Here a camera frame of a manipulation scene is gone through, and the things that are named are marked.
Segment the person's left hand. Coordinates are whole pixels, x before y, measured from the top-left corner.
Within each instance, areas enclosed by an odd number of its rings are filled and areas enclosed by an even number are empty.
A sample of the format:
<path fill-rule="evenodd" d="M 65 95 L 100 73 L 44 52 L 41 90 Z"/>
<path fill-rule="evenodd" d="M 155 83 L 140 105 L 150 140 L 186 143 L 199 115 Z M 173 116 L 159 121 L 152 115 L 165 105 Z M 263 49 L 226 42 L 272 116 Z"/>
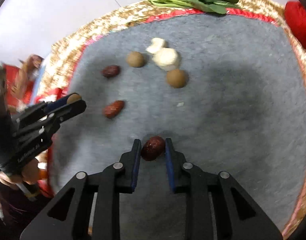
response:
<path fill-rule="evenodd" d="M 17 189 L 17 185 L 26 182 L 29 185 L 35 184 L 40 179 L 46 178 L 46 170 L 39 168 L 39 163 L 43 164 L 47 162 L 47 152 L 42 152 L 32 161 L 30 161 L 24 168 L 20 175 L 7 176 L 4 172 L 0 172 L 0 182 L 12 189 Z"/>

